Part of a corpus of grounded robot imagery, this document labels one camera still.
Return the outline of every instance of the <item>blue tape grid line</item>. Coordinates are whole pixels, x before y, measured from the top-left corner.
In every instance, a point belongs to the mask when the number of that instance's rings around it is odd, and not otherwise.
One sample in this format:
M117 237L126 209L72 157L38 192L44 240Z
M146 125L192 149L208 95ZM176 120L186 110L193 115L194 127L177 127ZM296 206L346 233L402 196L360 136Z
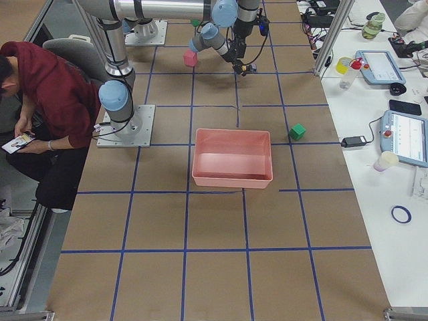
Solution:
M284 102L284 96L282 93L282 89L281 89L281 84L280 84L280 75L282 74L308 74L310 72L291 72L291 73L286 73L286 72L278 72L278 68L277 68L277 64L276 64L276 59L275 59L275 54L274 54L274 45L272 45L272 39L271 39L271 35L269 35L270 37L270 45L266 45L266 48L270 47L271 51L272 51L272 55L273 55L273 59L274 59L274 66L275 69L277 70L276 72L271 72L271 73L261 73L261 74L275 74L277 77L277 82L278 82L278 90L280 93L280 99L282 104L281 105L275 105L277 107L282 107L283 108L283 113L284 113L284 119L285 119L285 123L286 123L286 130L287 132L289 132L289 124L286 118L286 109L287 108L293 108L293 107L301 107L301 106L327 106L326 104L311 104L311 105L298 105L298 104L293 104L293 105L287 105ZM154 60L156 57L156 52L157 52L157 47L154 49L154 53L153 53L153 60L152 60L152 65L150 68L150 72L149 73L141 73L141 74L148 74L149 75L149 79L148 79L148 85L147 85L147 91L146 91L146 97L145 97L145 104L147 102L148 99L148 93L150 90L150 83L151 83L151 79L152 79L152 75L153 74L158 74L158 73L154 73L153 72L153 66L154 66ZM186 286L186 263L187 263L187 253L204 253L204 252L245 252L246 253L246 260L247 260L247 279L248 279L248 292L249 292L249 307L250 307L250 316L251 316L251 321L255 320L255 315L254 315L254 309L253 309L253 297L252 297L252 285L251 285L251 262L250 262L250 253L251 252L258 252L258 251L307 251L308 255L310 256L310 262L311 262L311 266L312 266L312 274L313 274L313 279L314 279L314 285L315 285L315 289L316 289L316 295L317 295L317 299L318 299L318 306L320 309L320 315L321 315L321 319L322 321L325 321L325 316L324 316L324 309L323 309L323 305L322 305L322 296L320 293L320 288L318 285L318 278L316 275L316 265L314 262L314 257L313 257L313 252L314 251L326 251L326 250L362 250L362 249L371 249L371 246L343 246L343 247L312 247L311 246L311 242L310 242L310 234L308 231L308 225L307 225L307 221L306 221L306 214L305 214L305 208L304 208L304 203L302 200L302 193L305 192L319 192L319 191L323 191L323 192L333 192L333 191L353 191L354 189L349 188L349 189L301 189L300 188L300 184L299 184L299 178L298 178L298 172L297 172L297 168L296 168L296 160L294 157L294 151L293 151L293 146L295 144L338 144L338 142L292 142L290 140L290 143L284 143L284 144L273 144L273 145L288 145L290 146L290 150L291 150L291 157L292 157L292 163L293 163L293 168L294 168L294 175L295 175L295 179L296 179L296 184L297 184L297 189L280 189L280 192L294 192L294 193L298 193L299 196L299 201L300 201L300 207L301 207L301 212L302 212L302 219L304 222L304 229L305 229L305 234L306 234L306 242L307 242L307 247L272 247L272 248L250 248L249 246L249 238L248 238L248 226L247 226L247 213L246 213L246 206L245 206L245 190L242 189L241 191L232 191L232 192L191 192L190 191L190 180L191 180L191 147L194 145L191 143L191 133L192 133L192 123L193 123L193 108L197 108L198 106L193 105L193 92L195 90L195 75L197 74L211 74L211 73L198 73L195 71L195 69L193 68L193 72L189 73L192 74L192 96L191 96L191 105L187 106L190 107L191 109L191 119L190 119L190 128L189 128L189 143L188 144L156 144L157 146L188 146L188 164L187 164L187 187L186 187L186 191L150 191L150 192L146 192L146 191L135 191L135 182L136 182L136 174L138 171L138 162L139 162L139 158L142 152L141 148L138 148L138 154L137 154L137 158L136 158L136 164L135 164L135 168L134 168L134 176L133 176L133 180L132 180L132 188L130 191L83 191L83 192L79 192L79 194L81 195L85 195L85 194L130 194L130 200L129 200L129 204L128 204L128 213L126 216L126 225L125 225L125 229L124 229L124 236L123 236L123 240L122 240L122 248L121 249L105 249L105 250L63 250L61 253L62 254L76 254L76 253L119 253L120 254L120 261L119 261L119 266L118 266L118 272L117 272L117 277L116 277L116 285L115 285L115 290L114 290L114 298L113 298L113 303L112 303L112 309L111 309L111 314L110 314L110 321L114 320L114 313L115 313L115 308L116 308L116 302L117 302L117 296L118 296L118 289L120 286L120 276L122 273L122 265L123 265L123 259L124 259L124 254L125 253L183 253L183 276L182 276L182 298L181 298L181 321L184 321L185 319L185 286ZM236 104L237 106L239 106L239 98L238 98L238 88L237 88L237 75L235 74L235 95L236 95ZM239 126L239 111L237 108L237 126ZM132 201L133 201L133 195L134 194L139 194L139 193L185 193L186 194L186 209L185 209L185 235L184 235L184 244L183 244L183 248L182 249L126 249L126 238L127 238L127 233L128 233L128 225L129 225L129 221L130 221L130 214L131 214L131 209L132 209ZM188 233L188 220L189 220L189 195L192 193L242 193L242 199L243 199L243 222L244 222L244 230L245 230L245 249L188 249L187 248L187 233Z

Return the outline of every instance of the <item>black pants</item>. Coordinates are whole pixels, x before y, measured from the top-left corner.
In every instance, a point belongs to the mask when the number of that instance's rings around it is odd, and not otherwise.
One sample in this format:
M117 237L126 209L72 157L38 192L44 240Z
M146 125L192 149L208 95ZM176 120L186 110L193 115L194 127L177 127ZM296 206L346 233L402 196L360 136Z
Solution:
M44 125L33 129L37 139L49 140ZM50 209L72 209L88 148L47 151L41 154L15 152L6 159L19 172L39 182L37 201Z

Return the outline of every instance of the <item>black phone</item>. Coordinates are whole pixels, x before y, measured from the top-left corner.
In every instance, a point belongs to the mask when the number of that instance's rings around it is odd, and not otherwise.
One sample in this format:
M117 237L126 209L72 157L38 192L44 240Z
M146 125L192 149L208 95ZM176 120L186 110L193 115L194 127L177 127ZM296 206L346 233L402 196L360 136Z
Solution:
M405 114L422 115L421 105L414 104L412 102L401 102L399 100L390 99L389 100L389 109L395 112L403 112Z

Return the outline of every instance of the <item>power adapter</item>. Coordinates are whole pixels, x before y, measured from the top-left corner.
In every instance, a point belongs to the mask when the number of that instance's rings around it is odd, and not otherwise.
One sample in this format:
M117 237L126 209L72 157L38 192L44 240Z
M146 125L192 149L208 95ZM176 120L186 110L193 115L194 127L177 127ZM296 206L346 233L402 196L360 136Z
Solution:
M358 147L364 146L368 143L367 139L364 136L353 136L353 137L345 137L340 142L342 147Z

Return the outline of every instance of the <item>person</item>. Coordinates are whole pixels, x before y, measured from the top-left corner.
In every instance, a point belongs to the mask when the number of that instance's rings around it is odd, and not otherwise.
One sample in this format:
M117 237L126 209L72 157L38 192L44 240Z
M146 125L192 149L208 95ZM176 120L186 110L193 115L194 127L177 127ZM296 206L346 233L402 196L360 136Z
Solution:
M420 43L428 40L428 0L415 2L404 10L394 22L400 33L405 33L406 43L414 41Z
M30 131L36 137L7 154L8 163L39 182L40 204L71 210L101 106L98 87L75 65L25 41L1 46L0 84L2 98L22 103L14 136ZM33 122L35 114L41 123Z

